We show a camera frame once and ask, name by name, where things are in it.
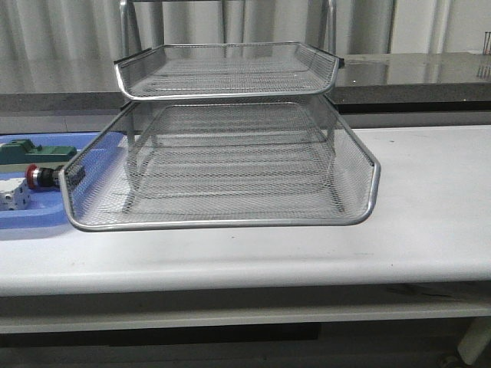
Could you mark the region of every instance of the metal stand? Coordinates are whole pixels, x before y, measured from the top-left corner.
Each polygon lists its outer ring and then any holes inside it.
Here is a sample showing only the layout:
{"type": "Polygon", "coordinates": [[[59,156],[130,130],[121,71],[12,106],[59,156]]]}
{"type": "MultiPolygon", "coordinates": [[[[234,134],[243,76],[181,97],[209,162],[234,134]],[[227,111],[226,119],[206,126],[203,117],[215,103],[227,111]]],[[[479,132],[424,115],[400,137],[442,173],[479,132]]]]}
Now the metal stand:
{"type": "MultiPolygon", "coordinates": [[[[137,13],[134,2],[174,2],[174,1],[203,1],[203,0],[120,0],[121,14],[121,51],[122,57],[130,55],[129,28],[133,31],[137,52],[142,50],[140,32],[138,31],[137,13]]],[[[321,23],[319,26],[318,48],[324,48],[325,31],[328,29],[328,49],[331,54],[336,53],[336,1],[322,0],[321,23]]]]}

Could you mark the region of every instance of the white curtain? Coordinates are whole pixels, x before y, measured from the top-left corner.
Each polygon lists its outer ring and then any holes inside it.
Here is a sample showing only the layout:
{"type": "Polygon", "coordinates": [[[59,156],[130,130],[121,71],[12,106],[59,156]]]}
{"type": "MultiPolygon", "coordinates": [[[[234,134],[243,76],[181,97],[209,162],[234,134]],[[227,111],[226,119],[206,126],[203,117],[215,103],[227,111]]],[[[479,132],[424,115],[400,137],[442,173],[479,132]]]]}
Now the white curtain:
{"type": "MultiPolygon", "coordinates": [[[[338,53],[385,52],[387,39],[353,39],[353,15],[386,18],[392,0],[338,1],[338,53]]],[[[143,47],[157,44],[306,41],[318,46],[321,0],[234,0],[136,3],[143,47]]],[[[379,19],[365,27],[379,29],[379,19]]],[[[119,0],[0,0],[1,59],[118,59],[119,0]]]]}
{"type": "MultiPolygon", "coordinates": [[[[489,0],[338,0],[338,54],[468,51],[489,31],[489,0]]],[[[143,47],[306,41],[321,0],[136,3],[143,47]]],[[[0,0],[0,60],[118,59],[119,0],[0,0]]]]}

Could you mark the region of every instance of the metal pole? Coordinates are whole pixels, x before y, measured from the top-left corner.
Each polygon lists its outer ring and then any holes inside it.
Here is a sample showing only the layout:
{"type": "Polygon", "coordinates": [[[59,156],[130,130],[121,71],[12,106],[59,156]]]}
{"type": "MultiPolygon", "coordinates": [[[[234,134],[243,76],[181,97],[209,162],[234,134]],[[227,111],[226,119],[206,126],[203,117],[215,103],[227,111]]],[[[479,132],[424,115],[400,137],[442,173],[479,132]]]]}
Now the metal pole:
{"type": "Polygon", "coordinates": [[[133,3],[133,0],[128,0],[128,15],[130,16],[130,23],[133,29],[133,37],[137,46],[136,52],[142,51],[140,30],[138,29],[137,12],[135,11],[135,4],[133,3]]]}
{"type": "Polygon", "coordinates": [[[328,52],[336,54],[336,0],[328,0],[328,52]]]}
{"type": "Polygon", "coordinates": [[[321,8],[321,24],[319,25],[319,35],[317,39],[317,47],[324,50],[325,29],[328,23],[328,0],[322,0],[321,8]]]}
{"type": "Polygon", "coordinates": [[[125,58],[130,54],[130,43],[128,40],[127,0],[120,0],[120,16],[121,16],[121,57],[125,58]]]}

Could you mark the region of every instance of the white countertop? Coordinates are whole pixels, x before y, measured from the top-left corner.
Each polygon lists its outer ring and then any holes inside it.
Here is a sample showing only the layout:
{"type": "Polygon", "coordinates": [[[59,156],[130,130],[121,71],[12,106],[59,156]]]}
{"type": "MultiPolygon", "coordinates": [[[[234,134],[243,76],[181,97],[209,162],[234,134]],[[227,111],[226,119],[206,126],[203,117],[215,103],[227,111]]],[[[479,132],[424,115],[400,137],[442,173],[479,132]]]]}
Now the white countertop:
{"type": "Polygon", "coordinates": [[[382,166],[360,225],[0,230],[0,295],[491,280],[491,126],[356,133],[382,166]]]}

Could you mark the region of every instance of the metal mesh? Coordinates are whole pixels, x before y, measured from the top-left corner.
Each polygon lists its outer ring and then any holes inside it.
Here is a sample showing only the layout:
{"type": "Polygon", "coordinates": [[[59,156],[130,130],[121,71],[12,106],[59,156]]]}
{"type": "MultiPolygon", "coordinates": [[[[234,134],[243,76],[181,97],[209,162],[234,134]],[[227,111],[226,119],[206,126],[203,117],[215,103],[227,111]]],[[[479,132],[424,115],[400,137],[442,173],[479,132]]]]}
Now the metal mesh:
{"type": "Polygon", "coordinates": [[[165,104],[133,142],[121,131],[141,106],[65,168],[82,227],[346,225],[367,211],[374,161],[322,97],[165,104]]]}
{"type": "Polygon", "coordinates": [[[336,57],[301,43],[160,46],[117,65],[133,99],[313,94],[334,83],[336,57]]]}

